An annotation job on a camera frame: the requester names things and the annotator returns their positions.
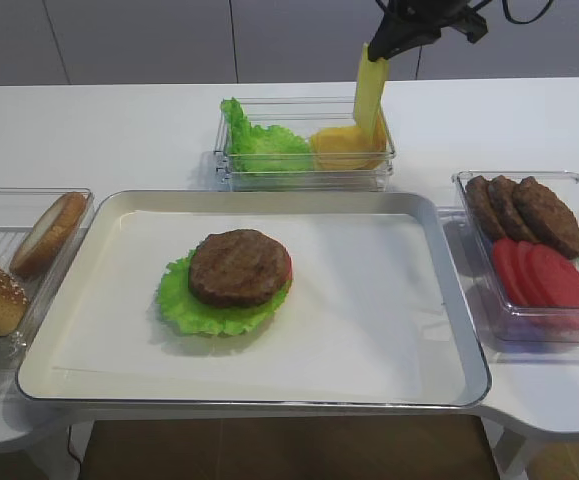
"food container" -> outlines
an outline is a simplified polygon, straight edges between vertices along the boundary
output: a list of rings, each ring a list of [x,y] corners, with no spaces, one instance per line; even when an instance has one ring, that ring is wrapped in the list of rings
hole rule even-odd
[[[55,200],[70,191],[80,192],[87,197],[85,211],[78,228],[63,244],[44,275],[31,281],[16,278],[25,290],[29,306],[16,329],[0,337],[0,367],[16,366],[16,360],[25,351],[42,322],[93,218],[93,195],[86,189],[0,188],[0,268],[7,273],[14,253],[36,221]]]
[[[276,98],[239,101],[253,125],[287,127],[307,141],[310,136],[323,128],[355,124],[353,98]],[[380,119],[386,136],[386,151],[318,154],[317,161],[314,162],[316,156],[304,154],[230,154],[229,126],[225,116],[221,115],[214,149],[218,179],[232,191],[383,191],[393,173],[392,160],[396,151],[382,113]],[[265,171],[265,162],[260,161],[271,157],[277,162],[292,162],[299,166],[295,169],[290,168],[290,171]],[[248,171],[243,170],[242,165],[245,164],[248,165]],[[360,165],[362,168],[351,169],[350,165]]]
[[[578,331],[562,331],[542,325],[562,324],[566,317],[579,317],[579,308],[535,308],[520,307],[510,302],[502,284],[494,271],[491,252],[492,243],[484,235],[467,205],[465,187],[467,182],[482,175],[487,180],[498,175],[521,181],[534,176],[538,182],[549,187],[574,213],[579,224],[579,175],[570,172],[499,172],[467,171],[454,175],[458,194],[467,213],[467,220],[474,232],[478,249],[485,260],[484,269],[479,272],[477,281],[481,291],[488,297],[487,304],[495,305],[494,312],[489,313],[492,333],[501,340],[519,342],[564,342],[579,344]],[[579,258],[574,261],[579,271]]]

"yellow cheese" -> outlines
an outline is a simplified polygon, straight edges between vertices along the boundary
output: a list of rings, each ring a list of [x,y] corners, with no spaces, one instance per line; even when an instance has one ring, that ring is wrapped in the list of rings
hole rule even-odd
[[[365,43],[362,47],[362,57],[358,67],[353,117],[362,131],[373,138],[380,111],[382,91],[389,77],[389,62],[384,58],[370,62],[367,48]]]
[[[371,154],[384,152],[387,147],[382,117],[376,124],[375,130],[376,134],[373,139],[365,135],[357,125],[323,128],[318,131],[309,139],[316,168],[319,170],[359,170],[377,167],[383,159]]]

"tomato slice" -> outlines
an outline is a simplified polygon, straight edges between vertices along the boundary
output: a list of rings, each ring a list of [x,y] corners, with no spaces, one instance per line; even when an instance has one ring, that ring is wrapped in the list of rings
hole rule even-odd
[[[286,257],[287,263],[289,264],[288,265],[289,269],[287,272],[287,278],[285,279],[285,283],[293,280],[293,262],[291,261],[291,256],[289,254],[287,254]]]
[[[518,244],[518,286],[524,293],[529,306],[545,307],[547,306],[547,299],[536,287],[529,274],[527,256],[533,248],[533,243],[523,241]]]
[[[510,238],[501,238],[493,244],[492,257],[493,266],[511,303],[523,307],[529,306],[518,284],[518,244]]]
[[[579,307],[579,271],[554,249],[536,245],[527,255],[531,280],[550,307]],[[579,315],[553,317],[559,328],[579,330]]]

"gray cabinet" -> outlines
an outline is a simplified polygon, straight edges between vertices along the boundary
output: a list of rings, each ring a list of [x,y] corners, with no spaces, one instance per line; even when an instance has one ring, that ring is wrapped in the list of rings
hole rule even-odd
[[[0,85],[64,83],[42,0],[0,0]]]
[[[382,12],[373,0],[232,0],[238,79],[355,80],[363,42]],[[391,61],[391,78],[415,78],[418,51]]]
[[[235,82],[229,0],[46,0],[73,84]]]
[[[514,17],[533,17],[546,0],[510,1]],[[557,0],[531,25],[512,25],[501,2],[482,10],[489,33],[475,45],[446,29],[423,49],[420,79],[579,76],[579,0]]]

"white countertop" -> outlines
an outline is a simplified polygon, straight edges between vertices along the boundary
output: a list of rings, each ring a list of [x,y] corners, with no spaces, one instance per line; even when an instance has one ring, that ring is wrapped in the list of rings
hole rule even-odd
[[[212,188],[222,98],[350,96],[354,86],[0,87],[0,186],[89,187],[97,204],[126,189]],[[398,150],[394,187],[439,206],[455,204],[460,170],[579,173],[579,79],[392,82],[383,106]],[[490,368],[492,390],[474,413],[521,433],[579,436],[579,364]],[[16,405],[0,404],[0,444],[11,448],[66,421]]]

